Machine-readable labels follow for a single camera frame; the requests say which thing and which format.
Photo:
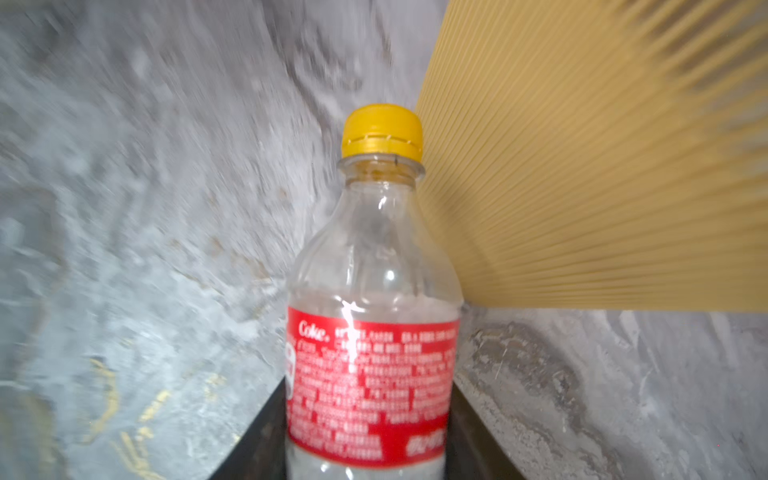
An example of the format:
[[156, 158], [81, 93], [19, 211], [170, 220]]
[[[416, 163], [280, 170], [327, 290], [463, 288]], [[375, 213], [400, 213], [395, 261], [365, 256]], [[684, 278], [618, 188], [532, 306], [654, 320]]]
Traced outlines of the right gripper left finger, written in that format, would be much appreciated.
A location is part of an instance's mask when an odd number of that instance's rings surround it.
[[285, 480], [286, 405], [281, 380], [210, 480]]

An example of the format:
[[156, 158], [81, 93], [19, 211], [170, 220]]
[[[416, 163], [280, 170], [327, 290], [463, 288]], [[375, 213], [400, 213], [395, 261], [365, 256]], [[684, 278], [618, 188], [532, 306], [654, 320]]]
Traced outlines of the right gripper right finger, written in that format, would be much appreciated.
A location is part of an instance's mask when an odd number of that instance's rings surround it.
[[449, 480], [525, 480], [456, 383], [446, 440]]

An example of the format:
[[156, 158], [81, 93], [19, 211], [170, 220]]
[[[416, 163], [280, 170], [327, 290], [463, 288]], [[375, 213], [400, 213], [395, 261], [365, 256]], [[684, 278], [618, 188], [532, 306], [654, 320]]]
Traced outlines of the red label bottle yellow cap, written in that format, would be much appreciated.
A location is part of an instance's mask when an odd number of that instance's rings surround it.
[[346, 120], [344, 187], [288, 279], [290, 479], [441, 479], [463, 296], [431, 238], [417, 115]]

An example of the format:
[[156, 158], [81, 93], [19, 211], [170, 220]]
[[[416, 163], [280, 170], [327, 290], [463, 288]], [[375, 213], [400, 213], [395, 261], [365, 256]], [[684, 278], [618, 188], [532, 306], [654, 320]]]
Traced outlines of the yellow slatted waste bin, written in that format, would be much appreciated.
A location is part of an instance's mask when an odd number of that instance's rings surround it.
[[453, 1], [421, 205], [486, 307], [767, 308], [763, 1]]

